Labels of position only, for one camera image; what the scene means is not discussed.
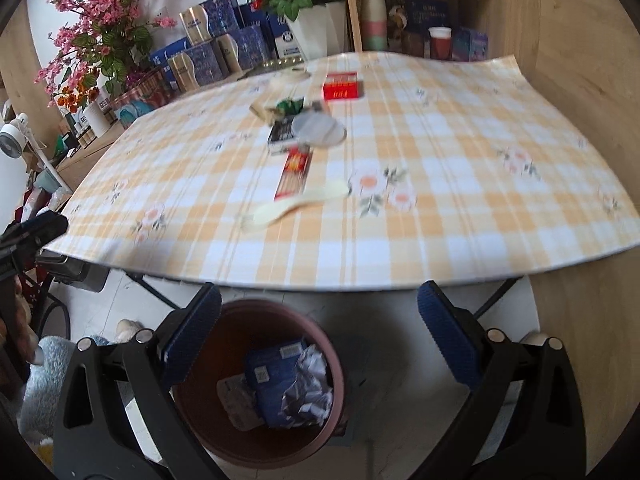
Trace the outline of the person's left hand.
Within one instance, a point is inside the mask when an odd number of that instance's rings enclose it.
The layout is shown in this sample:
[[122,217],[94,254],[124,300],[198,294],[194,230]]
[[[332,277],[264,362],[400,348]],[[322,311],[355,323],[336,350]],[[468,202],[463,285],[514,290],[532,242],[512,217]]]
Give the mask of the person's left hand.
[[39,347],[39,339],[29,326],[32,320],[32,306],[23,294],[22,283],[16,276],[13,284],[16,335],[13,337],[15,347],[24,361],[41,366],[44,362],[43,350]]

